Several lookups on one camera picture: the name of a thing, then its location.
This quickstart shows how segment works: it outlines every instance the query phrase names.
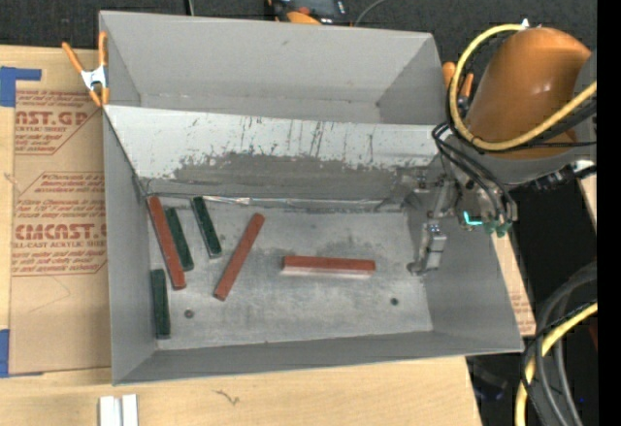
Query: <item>cardboard sheet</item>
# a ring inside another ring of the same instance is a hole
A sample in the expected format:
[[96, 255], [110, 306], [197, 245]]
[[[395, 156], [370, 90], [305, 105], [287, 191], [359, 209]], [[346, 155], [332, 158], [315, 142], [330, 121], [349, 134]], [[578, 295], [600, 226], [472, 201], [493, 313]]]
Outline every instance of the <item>cardboard sheet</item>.
[[61, 49], [1, 48], [0, 64], [42, 73], [16, 85], [9, 372], [108, 366], [101, 111]]

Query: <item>red stick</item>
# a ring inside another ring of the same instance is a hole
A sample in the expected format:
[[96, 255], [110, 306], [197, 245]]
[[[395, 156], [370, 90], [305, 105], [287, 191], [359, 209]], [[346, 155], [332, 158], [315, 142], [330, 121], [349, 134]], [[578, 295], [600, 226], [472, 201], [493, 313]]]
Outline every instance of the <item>red stick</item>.
[[233, 288], [233, 283], [235, 282], [235, 279], [237, 279], [237, 276], [244, 265], [245, 258], [248, 256], [248, 253], [250, 252], [256, 237], [259, 235], [259, 231], [261, 230], [264, 222], [265, 217], [260, 213], [256, 213], [252, 216], [252, 219], [248, 223], [240, 243], [233, 252], [231, 260], [229, 260], [229, 263], [224, 270], [224, 274], [222, 275], [222, 278], [213, 293], [213, 296], [216, 299], [224, 302], [226, 297], [228, 297], [231, 288]]
[[374, 260], [287, 255], [282, 261], [282, 271], [285, 273], [369, 276], [375, 270]]
[[148, 213], [153, 222], [155, 236], [157, 236], [157, 241], [159, 242], [159, 247], [164, 256], [168, 274], [171, 277], [171, 284], [176, 290], [181, 290], [185, 288], [185, 274], [183, 273], [183, 266], [181, 265], [179, 254], [177, 253], [173, 234], [166, 221], [162, 203], [158, 197], [150, 196], [147, 198], [147, 206]]

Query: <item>light wood surface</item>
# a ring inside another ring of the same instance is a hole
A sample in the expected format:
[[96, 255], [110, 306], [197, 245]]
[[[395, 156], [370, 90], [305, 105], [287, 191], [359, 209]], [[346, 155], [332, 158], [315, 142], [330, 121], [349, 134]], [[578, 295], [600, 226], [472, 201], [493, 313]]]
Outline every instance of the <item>light wood surface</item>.
[[[79, 50], [78, 55], [87, 69], [95, 66], [94, 50]], [[46, 65], [42, 81], [62, 82], [57, 73], [66, 72], [68, 60], [61, 48], [0, 46], [2, 65], [23, 66], [29, 61]], [[4, 136], [11, 137], [14, 116], [0, 117], [4, 171], [10, 170], [7, 166], [13, 158], [12, 141]], [[10, 189], [9, 180], [0, 181], [4, 186], [0, 192]], [[2, 192], [0, 226], [11, 231], [6, 197]], [[510, 242], [494, 239], [492, 243], [518, 325], [523, 334], [532, 334], [533, 314]], [[8, 258], [0, 261], [0, 275], [5, 275], [0, 279], [0, 317], [8, 303]], [[119, 387], [110, 382], [108, 368], [1, 379], [0, 425], [95, 425], [99, 397], [131, 393], [138, 394], [142, 426], [481, 424], [463, 357]]]

